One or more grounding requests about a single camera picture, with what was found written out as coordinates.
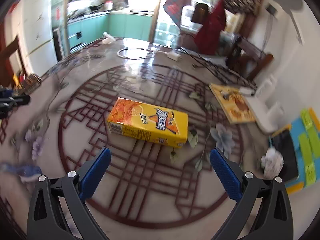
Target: blue gripper pad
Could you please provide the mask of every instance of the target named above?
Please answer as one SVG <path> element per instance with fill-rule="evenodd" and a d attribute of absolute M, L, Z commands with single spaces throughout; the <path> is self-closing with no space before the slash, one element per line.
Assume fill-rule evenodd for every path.
<path fill-rule="evenodd" d="M 104 173 L 106 172 L 110 161 L 111 152 L 108 148 L 105 148 L 80 182 L 81 192 L 79 194 L 79 198 L 83 202 L 87 198 L 92 197 Z"/>
<path fill-rule="evenodd" d="M 210 162 L 229 198 L 239 202 L 242 198 L 241 183 L 216 149 L 211 151 Z"/>

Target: blue flower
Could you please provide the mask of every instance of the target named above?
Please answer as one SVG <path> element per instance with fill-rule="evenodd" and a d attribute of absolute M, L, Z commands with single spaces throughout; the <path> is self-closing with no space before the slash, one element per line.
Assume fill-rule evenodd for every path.
<path fill-rule="evenodd" d="M 236 145 L 232 139 L 232 131 L 226 130 L 226 128 L 221 124 L 217 123 L 216 128 L 211 128 L 210 133 L 212 138 L 217 142 L 216 148 L 219 148 L 226 158 L 231 155 L 232 148 Z"/>
<path fill-rule="evenodd" d="M 0 171 L 17 174 L 22 182 L 36 181 L 42 175 L 41 168 L 34 165 L 14 166 L 9 163 L 0 163 Z"/>

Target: teal kitchen cabinet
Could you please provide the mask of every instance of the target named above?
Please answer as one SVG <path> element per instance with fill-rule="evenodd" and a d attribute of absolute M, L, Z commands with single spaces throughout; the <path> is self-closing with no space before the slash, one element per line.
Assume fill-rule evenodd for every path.
<path fill-rule="evenodd" d="M 76 35 L 77 33 L 81 32 L 80 22 L 68 24 L 67 30 L 70 48 L 73 48 L 82 43 L 82 37 L 78 39 Z"/>
<path fill-rule="evenodd" d="M 141 40 L 143 28 L 143 16 L 127 14 L 124 37 Z"/>
<path fill-rule="evenodd" d="M 91 43 L 96 40 L 96 17 L 83 19 L 81 21 L 82 42 Z"/>
<path fill-rule="evenodd" d="M 143 41 L 149 41 L 151 21 L 152 21 L 152 16 L 143 16 L 143 29 L 142 29 L 142 36 L 141 36 L 141 40 Z"/>
<path fill-rule="evenodd" d="M 148 41 L 151 19 L 151 16 L 128 14 L 125 26 L 125 38 Z"/>
<path fill-rule="evenodd" d="M 109 19 L 109 34 L 114 37 L 124 37 L 125 36 L 125 27 L 127 21 L 127 14 L 116 14 L 110 13 L 108 15 Z"/>
<path fill-rule="evenodd" d="M 108 32 L 108 17 L 109 15 L 102 15 L 96 17 L 96 40 L 103 37 L 104 32 Z"/>

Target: kitchen counter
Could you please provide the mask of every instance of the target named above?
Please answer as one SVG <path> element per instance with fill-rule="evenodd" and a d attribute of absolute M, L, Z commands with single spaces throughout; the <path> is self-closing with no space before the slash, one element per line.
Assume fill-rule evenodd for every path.
<path fill-rule="evenodd" d="M 98 17 L 108 14 L 133 14 L 133 15 L 143 15 L 143 16 L 153 16 L 153 12 L 141 12 L 141 11 L 128 11 L 128 10 L 111 10 L 111 11 L 104 11 L 104 12 L 95 12 L 90 13 L 75 19 L 68 20 L 68 24 L 75 23 L 84 19 L 92 18 L 92 17 Z"/>
<path fill-rule="evenodd" d="M 68 21 L 71 52 L 81 49 L 107 32 L 114 37 L 148 41 L 153 13 L 129 9 L 95 12 Z"/>

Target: white ring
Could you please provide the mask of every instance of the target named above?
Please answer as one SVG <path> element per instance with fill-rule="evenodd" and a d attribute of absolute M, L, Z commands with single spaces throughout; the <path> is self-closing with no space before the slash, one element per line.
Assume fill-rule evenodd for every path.
<path fill-rule="evenodd" d="M 121 49 L 121 50 L 119 50 L 117 52 L 118 57 L 124 58 L 124 59 L 145 59 L 145 58 L 153 57 L 154 54 L 156 53 L 154 50 L 151 50 L 151 49 L 142 49 L 142 50 L 146 50 L 146 51 L 151 52 L 151 54 L 146 55 L 144 57 L 126 57 L 126 56 L 120 55 L 120 52 L 125 51 L 125 50 L 129 50 L 129 49 L 142 49 L 142 48 L 124 48 L 124 49 Z"/>

